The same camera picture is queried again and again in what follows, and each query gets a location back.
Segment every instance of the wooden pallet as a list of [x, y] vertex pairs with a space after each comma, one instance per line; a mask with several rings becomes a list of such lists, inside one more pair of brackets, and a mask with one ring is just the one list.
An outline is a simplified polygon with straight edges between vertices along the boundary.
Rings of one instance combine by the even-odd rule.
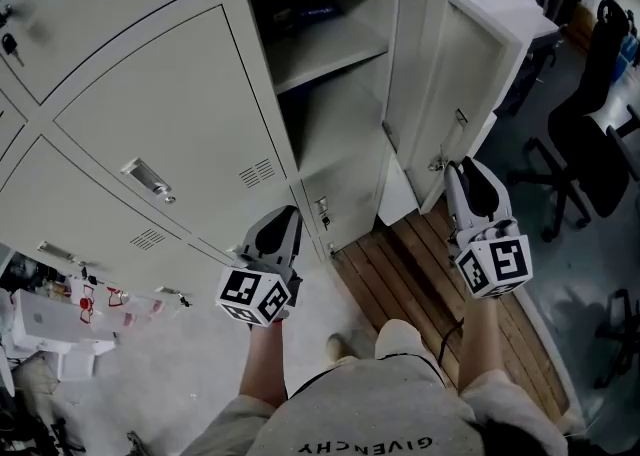
[[[443, 337], [464, 315], [465, 284], [449, 264], [452, 230], [444, 200], [423, 216], [417, 211], [392, 227], [380, 227], [339, 251], [333, 264], [369, 322], [380, 330], [388, 319], [415, 326], [436, 357]], [[511, 379], [552, 421], [569, 400], [536, 331], [513, 295], [498, 304], [502, 352]], [[447, 339], [442, 368], [456, 388], [462, 329]]]

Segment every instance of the gray t-shirt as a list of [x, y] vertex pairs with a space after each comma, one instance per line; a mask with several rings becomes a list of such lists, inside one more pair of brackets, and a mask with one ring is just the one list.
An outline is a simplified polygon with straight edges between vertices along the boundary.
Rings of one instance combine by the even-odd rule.
[[566, 456], [562, 434], [502, 371], [476, 379], [460, 397], [423, 359], [358, 360], [322, 375], [280, 408], [238, 396], [182, 456], [482, 455], [468, 422], [517, 426], [549, 456]]

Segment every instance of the door vent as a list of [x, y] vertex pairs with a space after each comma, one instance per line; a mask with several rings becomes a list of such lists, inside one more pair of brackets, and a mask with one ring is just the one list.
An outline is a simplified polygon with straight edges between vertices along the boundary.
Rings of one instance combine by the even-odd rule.
[[157, 245], [164, 238], [165, 237], [160, 232], [149, 229], [146, 232], [140, 234], [138, 237], [134, 237], [131, 241], [129, 241], [129, 243], [137, 246], [142, 250], [148, 250], [149, 248]]
[[276, 172], [271, 165], [271, 161], [269, 159], [265, 159], [255, 166], [247, 168], [245, 171], [241, 172], [240, 178], [242, 179], [242, 182], [244, 182], [245, 186], [252, 188], [263, 180], [273, 177], [275, 174]]

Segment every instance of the forearm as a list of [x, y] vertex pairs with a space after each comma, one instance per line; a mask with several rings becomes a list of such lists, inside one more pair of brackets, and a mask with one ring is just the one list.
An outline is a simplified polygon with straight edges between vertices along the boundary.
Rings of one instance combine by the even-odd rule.
[[478, 376], [494, 369], [504, 369], [497, 301], [468, 298], [465, 303], [458, 392], [461, 393]]
[[240, 383], [240, 395], [260, 399], [278, 408], [287, 399], [282, 358], [282, 323], [251, 330], [249, 356]]

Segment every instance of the concrete floor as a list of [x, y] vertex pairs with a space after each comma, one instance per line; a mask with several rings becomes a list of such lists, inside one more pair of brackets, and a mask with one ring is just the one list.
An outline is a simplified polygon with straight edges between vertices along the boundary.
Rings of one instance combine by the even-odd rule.
[[[539, 138], [564, 163], [547, 135], [547, 116], [577, 88], [584, 60], [565, 42], [556, 66], [542, 71], [544, 83], [534, 86], [518, 114], [498, 119], [476, 158], [501, 180], [514, 168], [548, 173], [539, 153], [529, 157], [523, 152], [530, 137]], [[594, 118], [602, 128], [619, 127], [630, 118], [627, 104], [640, 108], [640, 83], [629, 75], [612, 87], [606, 105]], [[626, 137], [625, 143], [640, 159], [640, 131]], [[524, 183], [509, 190], [514, 214], [531, 243], [535, 276], [526, 287], [565, 361], [586, 423], [591, 425], [588, 434], [608, 452], [628, 449], [640, 431], [637, 359], [626, 375], [607, 389], [595, 390], [594, 381], [606, 373], [617, 347], [593, 335], [608, 318], [609, 297], [615, 290], [627, 288], [634, 302], [640, 298], [638, 185], [630, 181], [622, 202], [606, 219], [597, 217], [585, 197], [594, 219], [581, 231], [574, 227], [578, 211], [568, 203], [561, 235], [552, 243], [543, 242], [540, 232], [551, 223], [555, 194], [547, 186]], [[613, 310], [618, 317], [615, 303]]]
[[[302, 275], [298, 305], [284, 323], [290, 394], [326, 368], [324, 345], [334, 332], [347, 335], [363, 356], [373, 355], [375, 333], [331, 272], [319, 267]], [[245, 363], [249, 330], [214, 305], [213, 293], [121, 337], [97, 359], [90, 381], [57, 385], [41, 361], [17, 381], [33, 393], [45, 421], [55, 412], [67, 419], [90, 455], [128, 454], [130, 430], [155, 456], [177, 455], [235, 397]]]

